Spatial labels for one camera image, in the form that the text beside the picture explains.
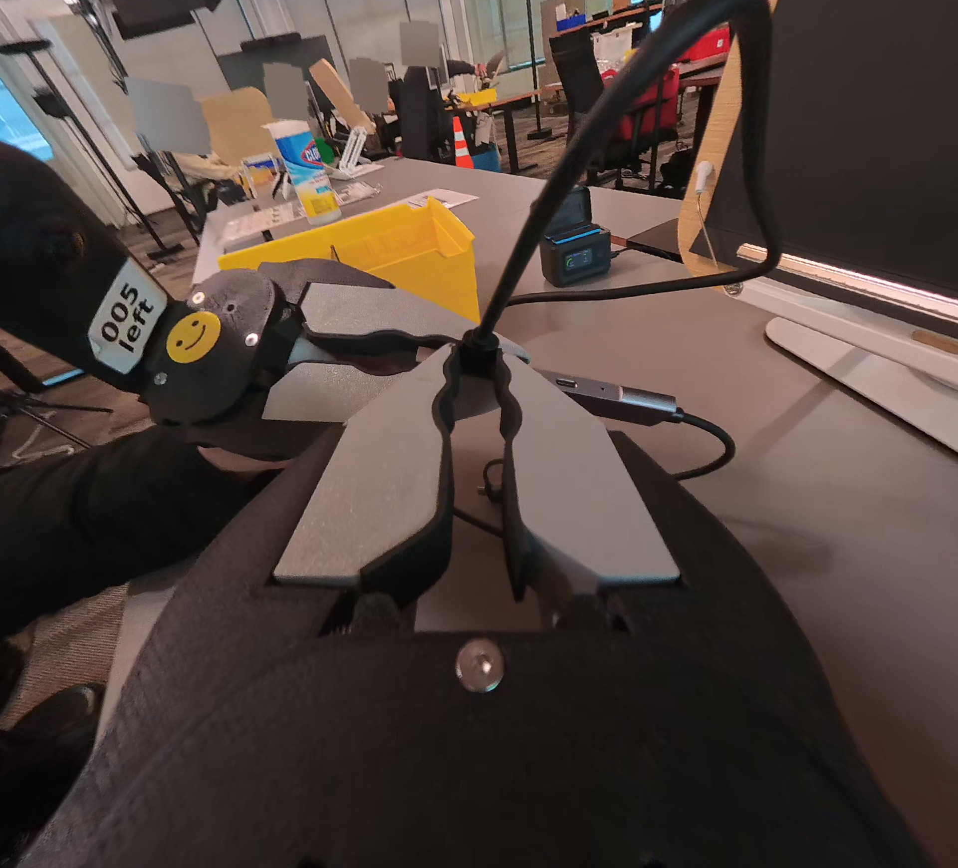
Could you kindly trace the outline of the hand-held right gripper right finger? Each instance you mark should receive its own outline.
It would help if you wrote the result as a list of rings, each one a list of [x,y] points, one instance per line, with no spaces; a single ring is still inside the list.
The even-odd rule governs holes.
[[[503,542],[509,585],[562,607],[577,595],[671,584],[679,568],[605,425],[498,352]]]

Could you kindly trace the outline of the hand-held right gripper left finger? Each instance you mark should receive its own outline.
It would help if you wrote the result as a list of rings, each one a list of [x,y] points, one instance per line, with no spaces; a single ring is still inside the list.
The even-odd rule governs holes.
[[[276,564],[276,582],[424,592],[443,574],[457,350],[438,348],[348,420]]]

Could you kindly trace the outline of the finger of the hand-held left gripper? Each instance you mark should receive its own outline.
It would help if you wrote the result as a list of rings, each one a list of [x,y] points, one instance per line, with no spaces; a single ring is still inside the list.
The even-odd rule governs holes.
[[[261,417],[347,422],[420,361],[416,356],[344,356],[300,362],[271,388]]]
[[[460,343],[477,326],[397,288],[312,283],[300,310],[299,363],[417,363],[421,350]]]

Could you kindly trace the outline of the yellow plastic bin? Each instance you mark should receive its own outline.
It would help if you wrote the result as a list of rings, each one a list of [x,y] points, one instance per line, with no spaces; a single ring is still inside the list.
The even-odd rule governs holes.
[[[342,262],[479,323],[473,240],[457,215],[428,196],[417,208],[400,203],[225,254],[219,267]]]

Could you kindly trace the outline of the grey usb hub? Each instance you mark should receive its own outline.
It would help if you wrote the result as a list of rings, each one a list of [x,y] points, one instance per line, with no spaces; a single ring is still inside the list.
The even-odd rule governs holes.
[[[686,415],[671,395],[556,371],[535,371],[586,412],[600,419],[653,427],[681,423]]]

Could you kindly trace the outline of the white wipes canister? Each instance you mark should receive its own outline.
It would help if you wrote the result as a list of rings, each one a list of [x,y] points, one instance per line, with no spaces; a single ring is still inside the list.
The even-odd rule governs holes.
[[[282,119],[262,128],[275,143],[309,224],[320,227],[339,220],[341,209],[308,123]]]

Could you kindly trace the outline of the blue and black device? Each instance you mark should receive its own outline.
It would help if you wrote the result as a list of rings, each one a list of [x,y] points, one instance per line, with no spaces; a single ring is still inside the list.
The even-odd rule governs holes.
[[[612,263],[609,230],[592,214],[590,188],[569,191],[550,219],[538,246],[542,275],[566,288],[606,276]]]

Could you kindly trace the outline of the black flat panel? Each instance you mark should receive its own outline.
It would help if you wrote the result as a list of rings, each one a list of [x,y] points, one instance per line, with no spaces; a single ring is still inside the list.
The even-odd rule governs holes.
[[[678,217],[668,219],[625,240],[624,248],[673,263],[683,263],[678,240]]]

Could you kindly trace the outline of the black office chair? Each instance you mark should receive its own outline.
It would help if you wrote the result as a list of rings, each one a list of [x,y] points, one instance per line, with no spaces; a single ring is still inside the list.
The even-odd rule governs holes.
[[[585,27],[553,38],[550,41],[550,50],[568,106],[567,142],[570,143],[574,140],[580,123],[605,92],[606,84],[614,81],[617,71],[608,71],[606,74],[600,72],[594,54],[592,36]],[[664,142],[675,142],[677,132],[668,132],[665,138],[655,135],[642,141],[636,139],[638,134],[635,133],[630,143],[618,140],[615,133],[620,120],[629,113],[638,97],[619,119],[611,136],[593,153],[584,174],[587,185],[596,186],[613,178],[615,188],[620,190],[624,187],[625,175],[629,174],[633,178],[640,179],[644,175],[643,167],[647,166],[646,190],[654,189],[655,169],[660,154],[659,145]]]

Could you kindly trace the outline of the black floor lamp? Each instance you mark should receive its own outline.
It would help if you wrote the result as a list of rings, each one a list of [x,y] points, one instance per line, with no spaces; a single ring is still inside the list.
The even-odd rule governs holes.
[[[541,95],[537,72],[537,56],[535,49],[535,31],[533,25],[533,1],[524,0],[525,4],[525,24],[527,42],[529,44],[529,62],[532,73],[533,83],[533,109],[534,109],[534,128],[528,134],[527,139],[533,143],[548,143],[554,139],[552,128],[544,126],[541,115]]]

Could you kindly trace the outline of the black monitor screen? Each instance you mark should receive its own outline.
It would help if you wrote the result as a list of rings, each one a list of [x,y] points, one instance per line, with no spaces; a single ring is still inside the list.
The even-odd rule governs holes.
[[[785,256],[956,297],[957,0],[777,0],[764,183]]]

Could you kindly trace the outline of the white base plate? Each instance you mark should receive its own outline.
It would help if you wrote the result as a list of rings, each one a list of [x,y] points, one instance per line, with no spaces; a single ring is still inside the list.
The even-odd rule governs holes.
[[[956,344],[905,326],[904,334],[851,326],[835,335],[773,318],[769,340],[856,395],[957,450]]]

